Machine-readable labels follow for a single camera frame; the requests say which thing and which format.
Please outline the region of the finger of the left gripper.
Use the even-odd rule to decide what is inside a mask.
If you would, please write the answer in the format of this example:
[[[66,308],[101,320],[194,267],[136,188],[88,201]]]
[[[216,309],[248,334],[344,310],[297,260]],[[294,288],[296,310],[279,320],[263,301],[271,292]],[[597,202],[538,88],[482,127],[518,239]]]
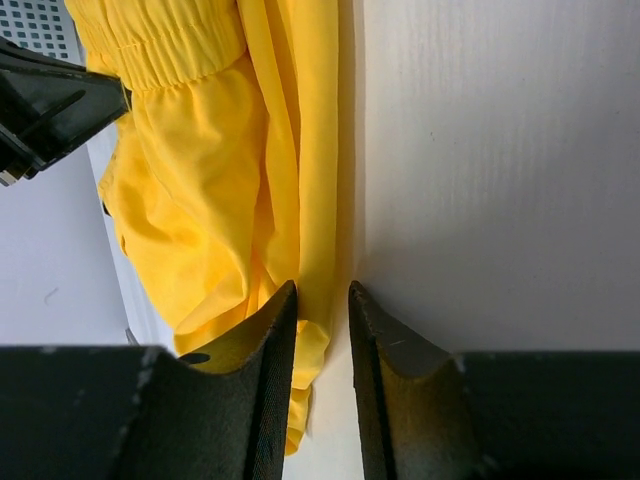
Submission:
[[[46,171],[130,110],[115,77],[1,40],[1,184]]]

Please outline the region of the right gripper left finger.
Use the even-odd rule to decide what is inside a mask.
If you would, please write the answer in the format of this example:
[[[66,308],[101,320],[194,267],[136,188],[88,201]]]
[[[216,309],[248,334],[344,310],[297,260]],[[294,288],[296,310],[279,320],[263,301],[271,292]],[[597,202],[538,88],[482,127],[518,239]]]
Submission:
[[[278,479],[297,291],[183,356],[158,346],[1,351],[5,479]]]

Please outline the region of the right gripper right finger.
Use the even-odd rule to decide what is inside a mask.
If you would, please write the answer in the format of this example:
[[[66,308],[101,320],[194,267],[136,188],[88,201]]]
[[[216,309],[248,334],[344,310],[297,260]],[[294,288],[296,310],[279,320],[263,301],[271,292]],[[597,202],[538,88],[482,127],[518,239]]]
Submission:
[[[450,353],[359,282],[349,333],[368,479],[635,479],[635,352]]]

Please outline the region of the white plastic basket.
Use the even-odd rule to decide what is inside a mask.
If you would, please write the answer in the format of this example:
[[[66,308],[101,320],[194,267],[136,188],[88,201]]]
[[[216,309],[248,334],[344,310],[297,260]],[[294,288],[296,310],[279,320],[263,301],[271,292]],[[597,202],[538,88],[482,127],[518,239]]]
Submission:
[[[62,0],[0,0],[1,37],[45,56],[84,64],[83,47]]]

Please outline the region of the yellow shorts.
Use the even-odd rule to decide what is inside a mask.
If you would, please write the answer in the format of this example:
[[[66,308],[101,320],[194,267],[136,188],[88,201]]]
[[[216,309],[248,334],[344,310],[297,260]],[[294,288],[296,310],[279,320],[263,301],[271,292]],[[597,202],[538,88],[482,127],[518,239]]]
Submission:
[[[331,339],[335,1],[70,1],[89,71],[131,94],[99,182],[124,255],[185,354],[287,281],[298,323],[285,451]]]

